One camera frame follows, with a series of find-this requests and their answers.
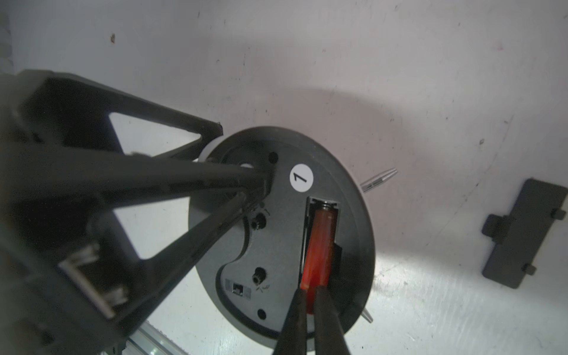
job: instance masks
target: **black plastic bracket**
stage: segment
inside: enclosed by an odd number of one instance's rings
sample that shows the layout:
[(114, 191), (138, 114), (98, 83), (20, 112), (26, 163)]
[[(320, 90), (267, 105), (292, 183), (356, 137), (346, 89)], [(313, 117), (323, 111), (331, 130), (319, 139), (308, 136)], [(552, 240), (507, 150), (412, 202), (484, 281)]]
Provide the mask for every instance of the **black plastic bracket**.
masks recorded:
[[(126, 155), (113, 112), (200, 138), (155, 157)], [(270, 192), (270, 169), (192, 162), (222, 134), (219, 123), (70, 74), (2, 76), (0, 348), (63, 355), (124, 344)], [(149, 259), (113, 213), (203, 191), (223, 193), (223, 204)]]
[(528, 179), (509, 215), (489, 215), (481, 232), (495, 242), (483, 276), (513, 289), (524, 276), (534, 275), (533, 259), (555, 220), (566, 216), (563, 186)]

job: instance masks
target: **metal pin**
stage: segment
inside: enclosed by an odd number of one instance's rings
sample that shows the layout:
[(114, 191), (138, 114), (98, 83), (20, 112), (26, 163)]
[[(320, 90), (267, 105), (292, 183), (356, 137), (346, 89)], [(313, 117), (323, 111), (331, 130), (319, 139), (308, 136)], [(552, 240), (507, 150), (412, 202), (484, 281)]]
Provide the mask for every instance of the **metal pin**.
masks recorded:
[(365, 319), (369, 323), (373, 322), (373, 317), (371, 317), (371, 313), (369, 313), (367, 308), (363, 308), (363, 311), (361, 312), (361, 316), (363, 317), (363, 319)]
[(128, 302), (128, 289), (125, 285), (119, 285), (103, 295), (109, 306), (114, 307)]
[(398, 172), (398, 170), (396, 170), (395, 168), (392, 168), (392, 169), (386, 170), (382, 173), (378, 173), (377, 175), (375, 175), (371, 179), (362, 183), (361, 189), (363, 190), (364, 193), (368, 192), (368, 191), (374, 189), (375, 187), (383, 184), (385, 181), (387, 181), (388, 179), (390, 179), (391, 177), (396, 175), (397, 172)]
[(97, 291), (91, 281), (79, 270), (79, 266), (87, 265), (99, 260), (99, 244), (92, 243), (72, 253), (57, 266), (79, 287), (83, 294), (107, 319), (113, 318), (116, 313), (105, 298)]

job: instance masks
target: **orange battery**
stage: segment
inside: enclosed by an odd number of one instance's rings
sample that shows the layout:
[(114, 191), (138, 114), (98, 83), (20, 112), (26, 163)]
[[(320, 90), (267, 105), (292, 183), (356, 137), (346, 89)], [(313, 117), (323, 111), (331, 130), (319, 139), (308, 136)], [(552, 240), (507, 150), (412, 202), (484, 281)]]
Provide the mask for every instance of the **orange battery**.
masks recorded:
[(329, 280), (336, 222), (337, 210), (322, 207), (314, 213), (310, 243), (300, 282), (300, 288), (307, 293), (306, 308), (309, 314), (314, 313), (316, 287), (327, 286)]

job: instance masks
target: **white surface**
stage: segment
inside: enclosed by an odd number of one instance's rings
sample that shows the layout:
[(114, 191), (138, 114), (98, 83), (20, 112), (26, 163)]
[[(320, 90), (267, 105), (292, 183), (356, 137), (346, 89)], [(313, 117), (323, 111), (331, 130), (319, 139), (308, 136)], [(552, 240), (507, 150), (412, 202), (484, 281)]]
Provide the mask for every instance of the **white surface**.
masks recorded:
[[(180, 145), (193, 142), (200, 137), (197, 133), (117, 112), (111, 113), (108, 117), (116, 135), (119, 137), (124, 154), (144, 153), (156, 156), (178, 148)], [(160, 139), (152, 139), (152, 136), (158, 136)]]
[[(353, 354), (568, 348), (566, 221), (518, 290), (480, 273), (492, 248), (480, 233), (486, 216), (507, 213), (528, 177), (568, 185), (568, 2), (78, 3), (11, 4), (16, 71), (77, 73), (226, 133), (292, 128), (361, 181), (399, 170), (367, 196), (375, 321), (348, 332)], [(151, 230), (151, 252), (186, 228), (184, 208), (126, 227)], [(195, 272), (150, 322), (190, 354), (270, 353), (224, 320)]]

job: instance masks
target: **round black device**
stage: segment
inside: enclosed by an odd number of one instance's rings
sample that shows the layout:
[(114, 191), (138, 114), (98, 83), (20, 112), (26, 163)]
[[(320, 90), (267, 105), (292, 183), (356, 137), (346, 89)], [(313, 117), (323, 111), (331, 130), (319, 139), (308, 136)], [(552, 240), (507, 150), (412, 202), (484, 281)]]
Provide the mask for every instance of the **round black device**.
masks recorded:
[[(347, 332), (365, 306), (375, 263), (358, 183), (321, 145), (284, 128), (251, 128), (212, 144), (205, 160), (271, 170), (274, 178), (266, 199), (197, 264), (211, 300), (242, 333), (273, 348), (302, 276), (314, 210), (325, 203), (337, 210), (328, 290)], [(192, 195), (190, 228), (228, 198), (210, 191)], [(307, 322), (307, 348), (313, 350), (313, 316)]]

